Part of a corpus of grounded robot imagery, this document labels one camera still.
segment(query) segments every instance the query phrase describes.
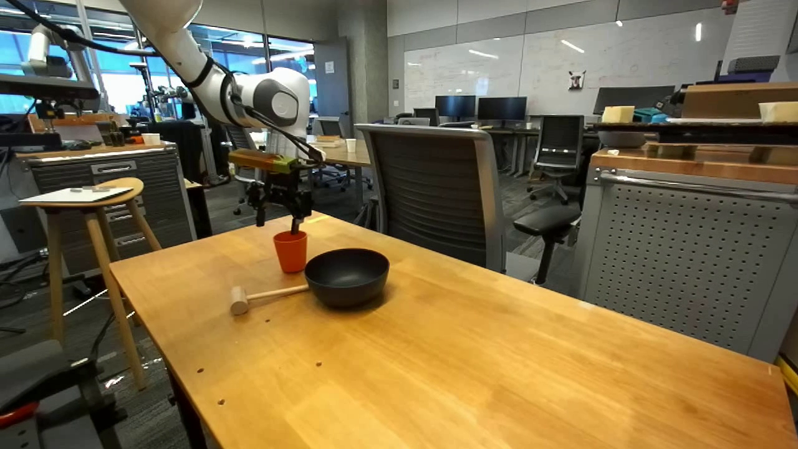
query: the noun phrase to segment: chair backrest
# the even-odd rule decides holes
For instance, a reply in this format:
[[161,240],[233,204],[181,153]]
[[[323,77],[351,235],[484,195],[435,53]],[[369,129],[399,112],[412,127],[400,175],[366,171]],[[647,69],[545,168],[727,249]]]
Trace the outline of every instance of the chair backrest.
[[414,112],[399,112],[397,117],[393,117],[393,126],[408,126],[408,123],[403,123],[403,121],[412,121],[412,117],[417,117]]
[[432,127],[439,126],[439,111],[435,108],[414,108],[414,117],[424,117]]
[[481,129],[356,126],[383,235],[504,273],[494,143]]
[[338,117],[316,117],[316,132],[319,136],[338,136],[344,137],[344,127],[342,127],[342,121]]
[[580,114],[544,114],[533,164],[544,171],[577,171]]

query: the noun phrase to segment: cabinet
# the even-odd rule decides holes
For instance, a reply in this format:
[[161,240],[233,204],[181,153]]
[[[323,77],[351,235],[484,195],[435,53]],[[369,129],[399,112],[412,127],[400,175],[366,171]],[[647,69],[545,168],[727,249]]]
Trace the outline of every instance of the cabinet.
[[[39,153],[24,158],[39,193],[96,185],[114,178],[139,178],[145,193],[139,208],[161,243],[161,247],[193,240],[193,224],[181,182],[175,146],[134,148],[134,151],[87,151],[87,153]],[[146,253],[145,235],[134,232],[125,208],[104,209],[114,253],[125,260]],[[84,223],[76,213],[63,214],[63,249],[70,275],[89,273],[96,267],[89,247]]]

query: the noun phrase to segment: office chair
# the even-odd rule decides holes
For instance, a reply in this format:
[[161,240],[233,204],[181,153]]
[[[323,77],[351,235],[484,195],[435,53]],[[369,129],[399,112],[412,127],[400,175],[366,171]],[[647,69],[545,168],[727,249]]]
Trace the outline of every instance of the office chair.
[[356,129],[372,158],[379,232],[505,270],[499,172],[485,132],[412,126]]
[[577,214],[577,208],[570,204],[545,204],[513,219],[519,232],[544,240],[540,265],[533,277],[535,284],[545,284],[554,244],[563,243],[563,238],[577,224]]
[[531,162],[531,172],[539,171],[550,178],[554,185],[533,187],[531,197],[544,197],[554,193],[563,204],[569,195],[563,190],[563,178],[575,175],[580,168],[580,114],[545,114],[540,117],[539,148]]
[[[342,117],[316,117],[311,129],[314,129],[314,136],[321,136],[321,137],[346,137],[344,117],[348,117],[348,114],[344,112]],[[348,187],[348,182],[354,182],[354,175],[344,164],[323,164],[323,168],[314,171],[314,179],[316,179],[316,185],[323,185],[323,187],[328,185],[326,179],[331,179],[344,193]]]
[[181,175],[191,182],[203,182],[201,171],[201,127],[187,121],[152,123],[146,132],[159,132],[161,141],[176,146]]
[[314,121],[319,127],[314,129],[314,136],[336,136],[344,137],[344,127],[338,117],[316,117]]
[[70,365],[45,339],[0,358],[0,446],[119,446],[125,419],[96,381],[96,358]]
[[414,112],[399,112],[399,114],[393,117],[393,126],[412,126],[414,117],[417,117]]

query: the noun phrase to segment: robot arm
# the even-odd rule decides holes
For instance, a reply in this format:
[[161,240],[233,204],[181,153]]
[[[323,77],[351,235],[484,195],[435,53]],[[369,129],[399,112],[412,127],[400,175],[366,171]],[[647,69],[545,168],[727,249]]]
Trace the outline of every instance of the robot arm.
[[[203,112],[236,129],[230,137],[236,148],[252,148],[246,127],[268,127],[278,132],[307,158],[321,162],[321,153],[304,143],[309,123],[309,83],[293,69],[271,69],[268,76],[240,76],[217,64],[198,50],[187,26],[201,7],[201,0],[119,0],[139,33],[170,63],[180,79],[193,93]],[[278,202],[291,213],[291,229],[311,213],[309,187],[302,185],[307,162],[273,164],[263,185],[250,185],[246,197],[257,209],[257,224],[263,224],[263,202]]]
[[212,121],[236,129],[263,126],[293,143],[311,164],[321,162],[319,151],[304,143],[309,123],[309,84],[304,76],[283,67],[268,76],[240,76],[217,64],[187,33],[201,0],[119,2]]

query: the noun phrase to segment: computer monitor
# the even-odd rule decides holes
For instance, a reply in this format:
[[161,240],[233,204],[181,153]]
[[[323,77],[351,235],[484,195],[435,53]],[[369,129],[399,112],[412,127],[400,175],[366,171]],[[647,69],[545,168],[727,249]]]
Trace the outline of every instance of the computer monitor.
[[476,94],[435,94],[433,111],[449,123],[476,121]]
[[478,97],[478,121],[499,123],[501,127],[509,123],[524,123],[525,97]]
[[425,117],[433,127],[439,126],[439,112],[433,108],[414,108],[414,114]]

